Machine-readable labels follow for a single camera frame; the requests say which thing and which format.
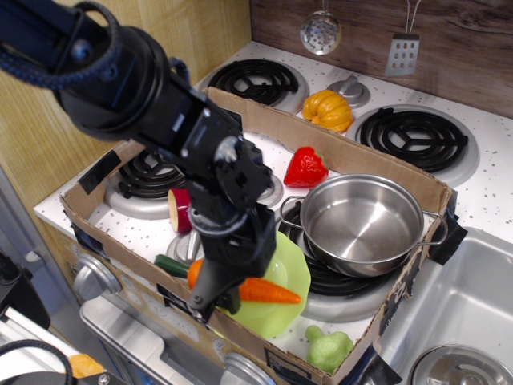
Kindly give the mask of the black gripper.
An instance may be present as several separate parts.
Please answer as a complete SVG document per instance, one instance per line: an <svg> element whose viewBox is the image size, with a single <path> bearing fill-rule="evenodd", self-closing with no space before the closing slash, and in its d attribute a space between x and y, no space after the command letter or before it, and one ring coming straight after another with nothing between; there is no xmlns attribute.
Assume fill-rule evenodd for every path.
<svg viewBox="0 0 513 385"><path fill-rule="evenodd" d="M204 262L188 300L197 322L208 323L212 309L230 314L240 310L239 286L247 278L265 274L276 248L274 212L257 203L224 226L196 215Z"/></svg>

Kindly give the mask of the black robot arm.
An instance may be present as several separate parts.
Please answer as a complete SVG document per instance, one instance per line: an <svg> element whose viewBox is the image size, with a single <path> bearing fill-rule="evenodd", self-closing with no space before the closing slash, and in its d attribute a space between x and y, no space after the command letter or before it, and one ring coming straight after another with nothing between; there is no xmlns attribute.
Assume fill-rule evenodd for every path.
<svg viewBox="0 0 513 385"><path fill-rule="evenodd" d="M134 140L183 173L205 252L189 310L201 322L216 307L237 313L242 283L265 274L276 247L273 212L259 202L271 170L240 119L97 2L2 2L1 69L51 90L81 132Z"/></svg>

